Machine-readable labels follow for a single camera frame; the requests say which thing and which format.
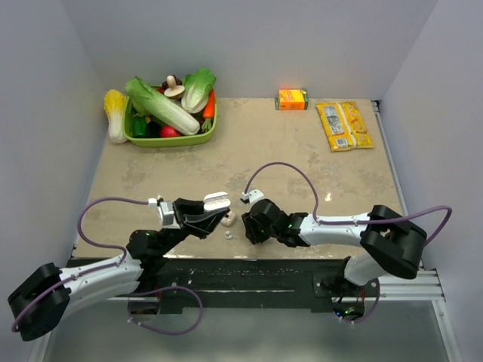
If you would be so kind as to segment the white oval charging case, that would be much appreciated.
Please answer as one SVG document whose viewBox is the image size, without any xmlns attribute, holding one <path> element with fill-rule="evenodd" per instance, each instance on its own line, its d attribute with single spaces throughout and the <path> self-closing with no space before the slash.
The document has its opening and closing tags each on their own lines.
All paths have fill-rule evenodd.
<svg viewBox="0 0 483 362">
<path fill-rule="evenodd" d="M 205 212 L 228 208 L 230 205 L 231 201 L 226 192 L 210 193 L 203 199 L 203 209 Z"/>
</svg>

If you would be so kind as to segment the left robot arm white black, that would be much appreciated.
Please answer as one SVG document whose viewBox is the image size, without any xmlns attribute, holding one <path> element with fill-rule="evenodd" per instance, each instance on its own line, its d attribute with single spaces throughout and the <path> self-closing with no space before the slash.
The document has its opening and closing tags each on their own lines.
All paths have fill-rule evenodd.
<svg viewBox="0 0 483 362">
<path fill-rule="evenodd" d="M 39 266 L 9 297 L 11 330 L 28 342 L 40 338 L 66 316 L 115 296 L 148 296 L 164 255 L 189 236 L 204 239 L 229 212 L 229 196 L 215 192 L 201 201 L 149 198 L 141 205 L 155 209 L 160 230 L 136 230 L 128 245 L 114 246 L 119 255 L 88 265 Z"/>
</svg>

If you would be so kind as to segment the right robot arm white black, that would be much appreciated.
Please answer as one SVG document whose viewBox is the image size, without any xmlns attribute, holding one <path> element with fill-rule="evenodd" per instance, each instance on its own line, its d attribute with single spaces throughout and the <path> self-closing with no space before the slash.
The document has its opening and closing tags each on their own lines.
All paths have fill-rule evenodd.
<svg viewBox="0 0 483 362">
<path fill-rule="evenodd" d="M 308 213 L 282 211 L 269 199 L 251 204 L 242 215 L 252 244 L 270 238 L 287 247 L 335 244 L 360 247 L 336 278 L 338 291 L 354 296 L 367 282 L 383 275 L 413 280 L 417 276 L 427 233 L 394 210 L 376 205 L 369 213 L 315 219 Z"/>
</svg>

